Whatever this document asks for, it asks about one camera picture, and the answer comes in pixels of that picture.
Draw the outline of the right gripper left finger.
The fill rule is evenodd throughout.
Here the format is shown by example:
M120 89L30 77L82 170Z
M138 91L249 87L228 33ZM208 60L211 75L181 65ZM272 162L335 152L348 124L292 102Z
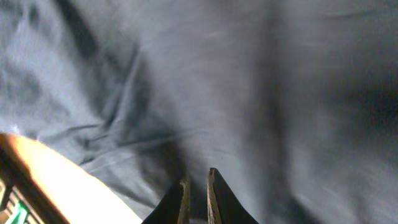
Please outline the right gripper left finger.
M176 180L142 224L189 224L190 179Z

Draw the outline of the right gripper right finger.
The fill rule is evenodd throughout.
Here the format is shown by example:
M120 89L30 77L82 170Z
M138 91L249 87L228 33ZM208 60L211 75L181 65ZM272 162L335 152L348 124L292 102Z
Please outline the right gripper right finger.
M214 167L208 173L207 207L209 224L258 224Z

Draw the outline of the dark navy shorts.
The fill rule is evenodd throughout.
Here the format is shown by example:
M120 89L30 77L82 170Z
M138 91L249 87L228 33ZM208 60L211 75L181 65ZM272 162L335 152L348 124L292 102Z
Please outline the dark navy shorts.
M397 2L2 1L1 131L140 218L221 172L259 223L397 222Z

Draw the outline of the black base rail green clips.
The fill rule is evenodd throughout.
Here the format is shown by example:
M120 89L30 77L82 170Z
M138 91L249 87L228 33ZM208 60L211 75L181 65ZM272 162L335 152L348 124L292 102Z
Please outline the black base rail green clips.
M1 177L1 224L45 224L15 185Z

